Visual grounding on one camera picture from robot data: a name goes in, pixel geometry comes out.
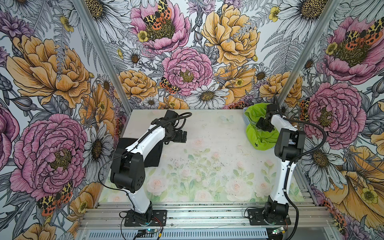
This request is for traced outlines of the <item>black garment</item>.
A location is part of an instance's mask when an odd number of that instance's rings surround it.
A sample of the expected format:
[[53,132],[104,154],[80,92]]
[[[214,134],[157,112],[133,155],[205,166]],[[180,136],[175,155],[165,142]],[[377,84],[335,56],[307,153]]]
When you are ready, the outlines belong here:
[[[129,147],[133,145],[136,142],[137,139],[134,138],[120,138],[117,148],[115,150],[113,159],[118,160],[121,157],[127,157],[128,160],[131,159],[131,156],[133,155],[132,153],[129,153],[126,150],[126,147]],[[158,167],[160,158],[162,155],[162,150],[163,150],[163,141],[159,141],[153,148],[152,150],[148,153],[148,155],[144,158],[144,165],[145,168],[148,167]]]

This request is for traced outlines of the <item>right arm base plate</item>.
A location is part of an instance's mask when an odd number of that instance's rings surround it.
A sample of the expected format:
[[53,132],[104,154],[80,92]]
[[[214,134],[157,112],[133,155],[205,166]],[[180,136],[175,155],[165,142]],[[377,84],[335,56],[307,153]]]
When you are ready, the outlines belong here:
[[262,208],[246,209],[244,215],[249,220],[251,226],[292,224],[289,216],[283,218],[280,215],[265,214],[265,210]]

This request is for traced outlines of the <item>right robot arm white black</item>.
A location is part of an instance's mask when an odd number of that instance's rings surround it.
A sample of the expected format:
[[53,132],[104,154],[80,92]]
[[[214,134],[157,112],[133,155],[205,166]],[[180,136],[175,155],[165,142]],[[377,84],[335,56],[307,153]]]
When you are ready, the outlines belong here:
[[279,105],[269,104],[266,110],[265,117],[258,120],[257,127],[267,132],[278,131],[274,152],[280,168],[277,182],[265,204],[263,218],[270,225],[289,223],[289,186],[298,161],[296,157],[304,152],[305,133],[286,120]]

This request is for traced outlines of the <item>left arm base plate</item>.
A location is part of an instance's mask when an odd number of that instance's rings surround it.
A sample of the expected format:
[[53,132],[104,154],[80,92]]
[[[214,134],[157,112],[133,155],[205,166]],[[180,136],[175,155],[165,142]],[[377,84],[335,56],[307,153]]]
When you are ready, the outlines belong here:
[[125,227],[165,227],[167,222],[167,210],[152,210],[145,214],[139,214],[129,210],[124,217]]

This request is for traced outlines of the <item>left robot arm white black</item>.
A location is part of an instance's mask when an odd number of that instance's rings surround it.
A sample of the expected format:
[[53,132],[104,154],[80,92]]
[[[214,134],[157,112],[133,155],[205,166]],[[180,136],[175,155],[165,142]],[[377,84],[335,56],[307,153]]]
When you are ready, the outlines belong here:
[[182,128],[191,116],[190,112],[178,114],[168,110],[164,117],[153,120],[140,138],[122,139],[113,157],[110,181],[131,202],[126,227],[148,226],[159,220],[160,214],[167,215],[165,210],[153,210],[153,204],[143,189],[145,169],[159,165],[164,145],[187,141],[187,132]]

